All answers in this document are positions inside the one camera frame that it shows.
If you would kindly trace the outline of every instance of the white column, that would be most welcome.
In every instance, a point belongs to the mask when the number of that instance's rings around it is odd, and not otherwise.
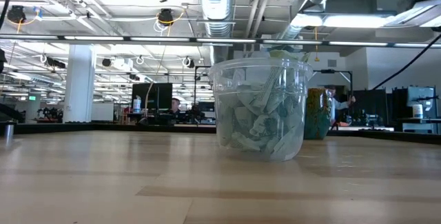
[[[36,123],[35,118],[38,117],[37,111],[40,109],[41,94],[30,94],[26,105],[26,123]]]
[[[70,45],[63,122],[90,122],[96,55],[93,45]]]

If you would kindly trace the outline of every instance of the person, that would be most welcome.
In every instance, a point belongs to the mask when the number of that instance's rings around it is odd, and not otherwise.
[[[170,110],[170,112],[172,114],[179,114],[179,112],[180,112],[179,105],[180,104],[181,104],[181,101],[179,101],[179,99],[172,98],[172,109]]]
[[[333,85],[327,86],[328,91],[331,94],[332,97],[332,107],[331,107],[331,125],[333,125],[336,122],[336,110],[343,110],[349,108],[349,106],[352,105],[352,103],[356,102],[356,98],[354,96],[351,96],[349,98],[349,101],[345,101],[340,103],[337,101],[334,97],[336,95],[336,87]]]

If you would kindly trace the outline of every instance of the clear plastic bucket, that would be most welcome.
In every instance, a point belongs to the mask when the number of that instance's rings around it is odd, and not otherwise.
[[[209,76],[221,146],[265,161],[285,161],[298,153],[310,65],[289,59],[234,59],[213,65]]]

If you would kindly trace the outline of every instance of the green vase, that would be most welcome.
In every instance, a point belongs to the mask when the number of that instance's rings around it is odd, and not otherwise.
[[[331,125],[332,97],[326,89],[308,89],[305,139],[324,139]]]

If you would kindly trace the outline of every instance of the black cable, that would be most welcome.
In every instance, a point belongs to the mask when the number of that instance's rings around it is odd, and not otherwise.
[[[1,29],[1,27],[3,27],[3,22],[5,21],[6,12],[8,11],[8,8],[9,8],[9,1],[10,0],[5,0],[5,5],[3,6],[3,10],[1,12],[0,29]]]
[[[391,80],[392,78],[394,78],[395,76],[397,76],[398,74],[400,74],[401,72],[406,70],[411,64],[413,64],[413,62],[415,62],[417,59],[419,59],[440,38],[441,38],[441,34],[438,35],[433,41],[431,41],[415,58],[413,58],[410,62],[408,62],[408,64],[406,64],[403,68],[401,68],[399,71],[394,73],[392,76],[385,79],[383,82],[379,83],[376,87],[372,88],[372,90],[376,90],[378,87],[380,87],[381,85],[383,85],[387,81]]]

